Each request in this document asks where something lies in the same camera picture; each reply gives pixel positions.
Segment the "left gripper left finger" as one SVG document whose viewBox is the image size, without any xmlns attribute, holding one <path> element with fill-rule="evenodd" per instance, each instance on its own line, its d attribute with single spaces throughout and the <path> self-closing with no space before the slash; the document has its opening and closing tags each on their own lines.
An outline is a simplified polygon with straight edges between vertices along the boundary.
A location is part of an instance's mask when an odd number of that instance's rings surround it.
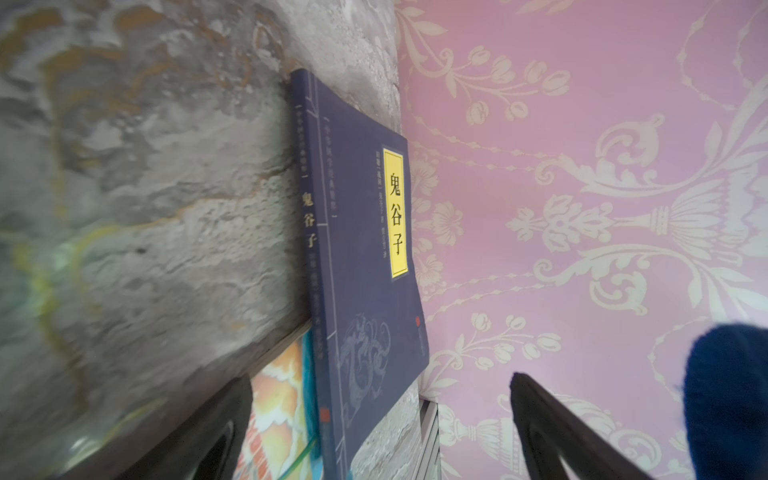
<svg viewBox="0 0 768 480">
<path fill-rule="evenodd" d="M 118 479 L 230 479 L 251 412 L 248 377 L 197 378 L 139 424 Z"/>
</svg>

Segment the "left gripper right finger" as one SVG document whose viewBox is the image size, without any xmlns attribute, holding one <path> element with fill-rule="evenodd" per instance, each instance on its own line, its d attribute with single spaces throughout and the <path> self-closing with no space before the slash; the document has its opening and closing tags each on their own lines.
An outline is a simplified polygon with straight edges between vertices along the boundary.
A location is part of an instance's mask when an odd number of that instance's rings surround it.
<svg viewBox="0 0 768 480">
<path fill-rule="evenodd" d="M 565 466 L 581 479 L 641 480 L 649 477 L 530 375 L 516 373 L 512 376 L 510 403 L 532 479 L 566 479 Z"/>
</svg>

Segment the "blue cloth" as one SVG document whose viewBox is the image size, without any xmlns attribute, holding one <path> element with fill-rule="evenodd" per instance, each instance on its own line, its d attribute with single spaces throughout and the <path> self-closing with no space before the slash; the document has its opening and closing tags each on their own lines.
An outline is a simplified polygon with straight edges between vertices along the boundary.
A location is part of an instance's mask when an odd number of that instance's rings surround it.
<svg viewBox="0 0 768 480">
<path fill-rule="evenodd" d="M 683 409 L 697 479 L 767 477 L 767 330 L 719 325 L 689 353 Z"/>
</svg>

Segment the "navy Guiguzi book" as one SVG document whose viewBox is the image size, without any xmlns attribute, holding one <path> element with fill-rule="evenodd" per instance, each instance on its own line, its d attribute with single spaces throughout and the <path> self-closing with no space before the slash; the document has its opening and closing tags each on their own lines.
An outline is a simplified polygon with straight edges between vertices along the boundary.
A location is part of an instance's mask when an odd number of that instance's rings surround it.
<svg viewBox="0 0 768 480">
<path fill-rule="evenodd" d="M 345 479 L 429 362 L 408 143 L 306 69 L 291 94 L 323 475 Z"/>
</svg>

